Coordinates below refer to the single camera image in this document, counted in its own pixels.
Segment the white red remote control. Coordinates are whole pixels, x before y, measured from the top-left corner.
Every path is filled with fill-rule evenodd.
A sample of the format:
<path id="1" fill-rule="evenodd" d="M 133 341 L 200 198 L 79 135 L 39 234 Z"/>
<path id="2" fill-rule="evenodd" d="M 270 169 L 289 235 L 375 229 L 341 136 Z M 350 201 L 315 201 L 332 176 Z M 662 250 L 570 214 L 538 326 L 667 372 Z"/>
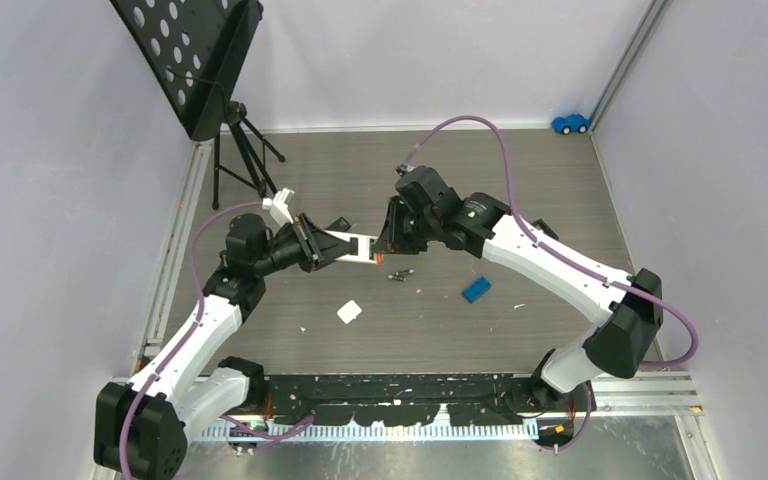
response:
<path id="1" fill-rule="evenodd" d="M 337 261 L 380 265 L 377 264 L 375 260 L 376 252 L 374 251 L 374 243 L 377 240 L 376 236 L 333 230 L 327 230 L 327 233 L 351 244 L 351 251 L 348 254 L 337 257 Z"/>

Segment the white battery cover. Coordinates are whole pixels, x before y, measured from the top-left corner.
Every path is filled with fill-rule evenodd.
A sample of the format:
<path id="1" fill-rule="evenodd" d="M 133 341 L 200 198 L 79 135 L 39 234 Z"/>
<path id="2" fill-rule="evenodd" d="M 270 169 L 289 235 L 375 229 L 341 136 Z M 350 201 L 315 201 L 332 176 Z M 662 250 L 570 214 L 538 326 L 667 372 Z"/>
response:
<path id="1" fill-rule="evenodd" d="M 337 310 L 337 316 L 345 325 L 348 325 L 356 320 L 362 312 L 363 309 L 355 300 L 349 300 Z"/>

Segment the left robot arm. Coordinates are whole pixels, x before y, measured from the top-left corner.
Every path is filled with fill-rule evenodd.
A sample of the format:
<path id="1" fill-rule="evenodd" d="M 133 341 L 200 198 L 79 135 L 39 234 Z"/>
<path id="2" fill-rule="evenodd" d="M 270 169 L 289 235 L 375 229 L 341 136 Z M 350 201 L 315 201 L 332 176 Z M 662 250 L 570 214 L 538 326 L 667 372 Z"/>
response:
<path id="1" fill-rule="evenodd" d="M 94 461 L 126 479 L 171 479 L 189 445 L 222 415 L 258 412 L 267 398 L 261 365 L 224 359 L 199 377 L 248 319 L 266 292 L 266 276 L 297 266 L 314 272 L 355 255 L 363 241 L 328 231 L 300 214 L 272 231 L 257 213 L 229 223 L 220 264 L 205 282 L 189 319 L 146 367 L 110 382 L 95 406 Z"/>

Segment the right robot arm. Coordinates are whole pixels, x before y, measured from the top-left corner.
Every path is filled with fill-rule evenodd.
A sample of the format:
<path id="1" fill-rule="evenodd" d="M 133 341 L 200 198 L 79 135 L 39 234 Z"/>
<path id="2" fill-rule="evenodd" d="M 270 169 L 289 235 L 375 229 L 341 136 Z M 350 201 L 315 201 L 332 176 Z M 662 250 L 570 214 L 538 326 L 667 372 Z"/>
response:
<path id="1" fill-rule="evenodd" d="M 571 391 L 600 374 L 636 375 L 663 323 L 661 278 L 641 269 L 629 274 L 566 247 L 476 192 L 460 198 L 426 166 L 400 166 L 396 194 L 374 245 L 381 254 L 416 255 L 429 243 L 502 265 L 554 293 L 592 323 L 579 340 L 550 351 L 538 366 L 531 397 L 556 410 Z"/>

